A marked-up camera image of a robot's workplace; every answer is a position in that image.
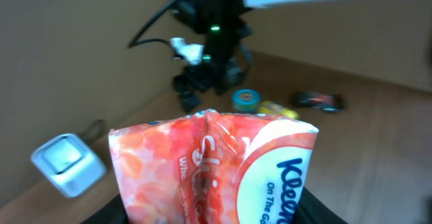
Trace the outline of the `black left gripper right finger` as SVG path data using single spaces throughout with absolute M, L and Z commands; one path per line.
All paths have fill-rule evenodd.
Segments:
M 308 189 L 303 188 L 293 224 L 347 224 Z

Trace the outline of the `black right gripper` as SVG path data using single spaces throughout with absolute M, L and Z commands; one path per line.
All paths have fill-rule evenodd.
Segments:
M 214 88 L 217 94 L 223 94 L 243 83 L 245 78 L 246 70 L 240 68 L 233 57 L 223 63 L 205 61 L 198 65 L 187 65 L 182 75 L 173 78 L 173 89 L 183 111 L 189 113 L 201 104 L 194 90 L 206 92 Z

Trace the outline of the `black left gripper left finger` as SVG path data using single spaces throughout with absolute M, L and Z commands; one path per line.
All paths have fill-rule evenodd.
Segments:
M 121 196 L 118 194 L 95 214 L 81 224 L 128 224 L 128 216 Z

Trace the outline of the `teal tin can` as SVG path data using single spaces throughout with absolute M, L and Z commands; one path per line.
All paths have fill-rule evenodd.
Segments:
M 256 113 L 261 103 L 260 94 L 251 89 L 241 89 L 232 95 L 232 105 L 240 113 Z

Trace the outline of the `yellow cylindrical container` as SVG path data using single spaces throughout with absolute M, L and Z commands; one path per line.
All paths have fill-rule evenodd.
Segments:
M 263 101 L 259 105 L 259 113 L 272 114 L 272 115 L 283 115 L 292 119 L 299 119 L 300 116 L 297 112 L 284 107 L 283 105 L 274 103 L 272 101 Z

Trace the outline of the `red snack box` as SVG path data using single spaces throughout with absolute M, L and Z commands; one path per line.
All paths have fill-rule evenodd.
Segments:
M 108 140 L 131 223 L 291 223 L 317 132 L 289 117 L 208 109 Z

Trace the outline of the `red silver foil packet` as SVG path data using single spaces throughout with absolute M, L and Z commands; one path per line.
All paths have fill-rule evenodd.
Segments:
M 330 95 L 311 91 L 298 91 L 293 93 L 291 102 L 294 107 L 316 108 L 331 113 L 346 108 L 345 100 L 341 95 Z

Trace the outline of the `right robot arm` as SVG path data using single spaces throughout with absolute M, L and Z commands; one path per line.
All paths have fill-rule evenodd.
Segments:
M 241 84 L 248 70 L 240 69 L 234 52 L 240 50 L 248 63 L 252 62 L 241 40 L 252 34 L 252 29 L 241 16 L 253 9 L 266 9 L 289 3 L 324 0 L 174 0 L 170 6 L 174 18 L 205 38 L 203 45 L 187 45 L 180 38 L 171 40 L 172 47 L 188 62 L 183 72 L 173 79 L 186 112 L 200 101 L 196 91 L 214 88 L 223 94 Z

